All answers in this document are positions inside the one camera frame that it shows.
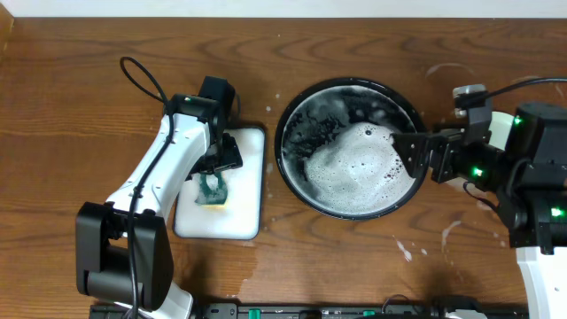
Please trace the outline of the green sponge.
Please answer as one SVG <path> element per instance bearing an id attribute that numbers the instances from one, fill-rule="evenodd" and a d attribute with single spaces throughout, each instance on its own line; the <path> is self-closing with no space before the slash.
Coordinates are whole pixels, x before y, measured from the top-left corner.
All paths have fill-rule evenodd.
<path id="1" fill-rule="evenodd" d="M 200 206 L 221 206 L 225 204 L 227 198 L 228 186 L 221 173 L 199 176 L 196 204 Z"/>

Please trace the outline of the light green plate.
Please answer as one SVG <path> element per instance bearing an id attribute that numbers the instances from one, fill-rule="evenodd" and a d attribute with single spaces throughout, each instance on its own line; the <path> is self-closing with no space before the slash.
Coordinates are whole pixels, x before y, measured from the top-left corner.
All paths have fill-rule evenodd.
<path id="1" fill-rule="evenodd" d="M 492 112 L 492 120 L 489 126 L 491 133 L 489 144 L 504 151 L 512 128 L 514 116 L 509 113 Z"/>

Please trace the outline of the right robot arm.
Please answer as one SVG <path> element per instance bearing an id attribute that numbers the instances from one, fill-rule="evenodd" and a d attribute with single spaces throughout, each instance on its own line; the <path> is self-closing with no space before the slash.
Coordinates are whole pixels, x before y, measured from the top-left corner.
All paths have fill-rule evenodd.
<path id="1" fill-rule="evenodd" d="M 436 183 L 456 177 L 492 192 L 509 231 L 524 279 L 531 318 L 566 316 L 566 110 L 520 105 L 504 133 L 505 146 L 488 143 L 493 108 L 457 108 L 465 127 L 393 135 L 410 176 L 430 169 Z"/>

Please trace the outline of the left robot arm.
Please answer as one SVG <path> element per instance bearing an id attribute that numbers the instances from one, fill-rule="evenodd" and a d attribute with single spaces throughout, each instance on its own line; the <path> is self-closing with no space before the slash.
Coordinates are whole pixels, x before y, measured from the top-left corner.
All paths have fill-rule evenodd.
<path id="1" fill-rule="evenodd" d="M 103 204 L 86 202 L 75 220 L 79 293 L 114 302 L 127 318 L 188 318 L 192 296 L 173 280 L 167 234 L 187 177 L 231 167 L 236 143 L 225 128 L 234 97 L 175 95 L 134 172 Z"/>

